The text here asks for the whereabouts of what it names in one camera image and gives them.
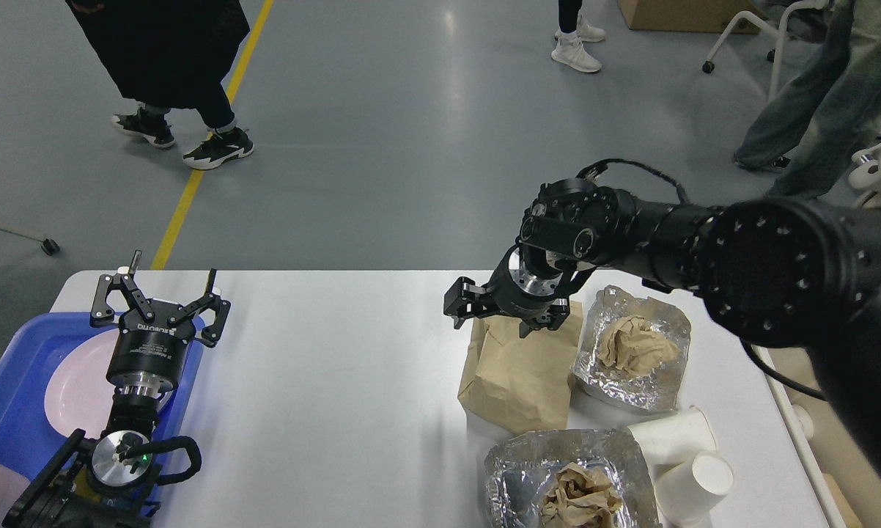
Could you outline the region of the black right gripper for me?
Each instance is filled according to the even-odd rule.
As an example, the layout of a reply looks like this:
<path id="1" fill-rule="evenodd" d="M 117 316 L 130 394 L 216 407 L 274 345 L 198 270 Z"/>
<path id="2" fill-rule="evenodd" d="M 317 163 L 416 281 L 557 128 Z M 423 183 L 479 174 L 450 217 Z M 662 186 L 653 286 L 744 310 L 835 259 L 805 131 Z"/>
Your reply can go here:
<path id="1" fill-rule="evenodd" d="M 467 320 L 511 315 L 521 321 L 518 336 L 533 331 L 557 331 L 570 317 L 567 297 L 559 294 L 562 272 L 551 267 L 545 252 L 515 245 L 510 248 L 482 287 L 466 276 L 458 277 L 445 292 L 443 314 L 460 330 Z"/>

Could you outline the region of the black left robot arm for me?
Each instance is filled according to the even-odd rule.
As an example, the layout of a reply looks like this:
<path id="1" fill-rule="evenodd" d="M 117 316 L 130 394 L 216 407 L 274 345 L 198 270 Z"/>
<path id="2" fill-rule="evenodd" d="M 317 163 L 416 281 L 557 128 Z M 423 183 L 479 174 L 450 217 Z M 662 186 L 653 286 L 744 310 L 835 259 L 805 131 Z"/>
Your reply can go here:
<path id="1" fill-rule="evenodd" d="M 136 284 L 140 251 L 100 276 L 89 311 L 92 327 L 117 330 L 105 379 L 113 386 L 101 432 L 76 428 L 11 505 L 4 527 L 149 527 L 160 488 L 202 470 L 189 436 L 159 433 L 159 411 L 178 405 L 194 343 L 212 348 L 232 305 L 211 268 L 203 294 L 181 304 L 145 295 Z"/>

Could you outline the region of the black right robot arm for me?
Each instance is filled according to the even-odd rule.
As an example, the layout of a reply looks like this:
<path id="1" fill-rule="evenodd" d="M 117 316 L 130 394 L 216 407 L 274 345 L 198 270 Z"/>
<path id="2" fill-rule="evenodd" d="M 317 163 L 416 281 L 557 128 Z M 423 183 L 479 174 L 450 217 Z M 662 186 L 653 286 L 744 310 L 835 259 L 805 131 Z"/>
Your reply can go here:
<path id="1" fill-rule="evenodd" d="M 443 313 L 461 327 L 507 315 L 520 335 L 556 330 L 598 268 L 687 290 L 729 333 L 806 351 L 823 397 L 881 479 L 881 208 L 790 197 L 702 207 L 596 183 L 605 159 L 541 186 L 520 234 L 478 285 L 458 278 Z"/>

